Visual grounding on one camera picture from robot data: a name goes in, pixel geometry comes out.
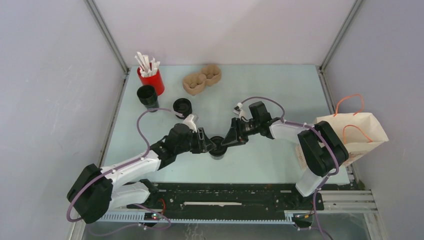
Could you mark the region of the black plastic cup lid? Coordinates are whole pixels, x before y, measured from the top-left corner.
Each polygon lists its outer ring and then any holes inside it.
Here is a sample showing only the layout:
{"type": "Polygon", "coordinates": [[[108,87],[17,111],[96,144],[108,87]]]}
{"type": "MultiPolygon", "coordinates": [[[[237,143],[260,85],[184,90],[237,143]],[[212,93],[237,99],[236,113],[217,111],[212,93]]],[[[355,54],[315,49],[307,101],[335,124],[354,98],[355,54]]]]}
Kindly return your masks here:
{"type": "Polygon", "coordinates": [[[227,152],[227,147],[226,146],[222,146],[221,142],[224,138],[222,136],[213,136],[210,138],[210,140],[215,144],[215,148],[211,151],[209,151],[209,153],[226,153],[227,152]]]}

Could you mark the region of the black paper coffee cup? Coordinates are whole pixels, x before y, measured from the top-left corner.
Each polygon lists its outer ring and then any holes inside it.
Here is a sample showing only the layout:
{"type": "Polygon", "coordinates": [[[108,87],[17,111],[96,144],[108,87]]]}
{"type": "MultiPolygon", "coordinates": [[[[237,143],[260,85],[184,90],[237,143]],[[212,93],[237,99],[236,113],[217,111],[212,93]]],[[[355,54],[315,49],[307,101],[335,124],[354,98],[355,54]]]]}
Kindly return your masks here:
{"type": "Polygon", "coordinates": [[[219,161],[219,160],[221,160],[221,159],[223,159],[223,158],[224,158],[225,153],[221,153],[221,152],[219,152],[219,153],[214,153],[214,152],[212,152],[212,153],[210,153],[210,155],[211,155],[212,159],[214,159],[214,160],[216,160],[216,161],[219,161]]]}

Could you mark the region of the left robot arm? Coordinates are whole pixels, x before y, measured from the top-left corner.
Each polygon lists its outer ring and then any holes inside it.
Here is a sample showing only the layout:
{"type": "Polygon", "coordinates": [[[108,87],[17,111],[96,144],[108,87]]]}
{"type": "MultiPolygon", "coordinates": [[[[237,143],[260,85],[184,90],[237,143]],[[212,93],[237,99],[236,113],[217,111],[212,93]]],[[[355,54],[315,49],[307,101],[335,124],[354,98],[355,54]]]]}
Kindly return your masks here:
{"type": "Polygon", "coordinates": [[[153,208],[158,194],[149,181],[141,181],[143,175],[167,167],[180,154],[203,154],[216,147],[203,128],[192,130],[177,123],[168,135],[135,157],[104,168],[87,165],[67,193],[68,209],[75,209],[80,221],[91,224],[113,208],[131,204],[153,208]]]}

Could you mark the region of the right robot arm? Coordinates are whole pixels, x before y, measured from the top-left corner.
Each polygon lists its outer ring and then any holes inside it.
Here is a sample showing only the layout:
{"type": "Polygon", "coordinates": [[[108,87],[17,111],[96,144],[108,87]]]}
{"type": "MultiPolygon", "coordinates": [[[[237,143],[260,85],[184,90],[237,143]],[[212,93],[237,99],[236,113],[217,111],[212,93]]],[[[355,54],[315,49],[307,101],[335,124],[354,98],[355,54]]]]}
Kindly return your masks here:
{"type": "Polygon", "coordinates": [[[259,134],[271,140],[288,140],[298,144],[306,162],[306,170],[295,184],[291,204],[304,209],[311,202],[311,195],[336,175],[349,153],[327,121],[313,125],[297,123],[283,117],[272,117],[266,105],[257,101],[249,105],[251,118],[247,119],[239,102],[234,108],[237,117],[232,118],[230,128],[221,142],[223,147],[241,146],[249,136],[259,134]]]}

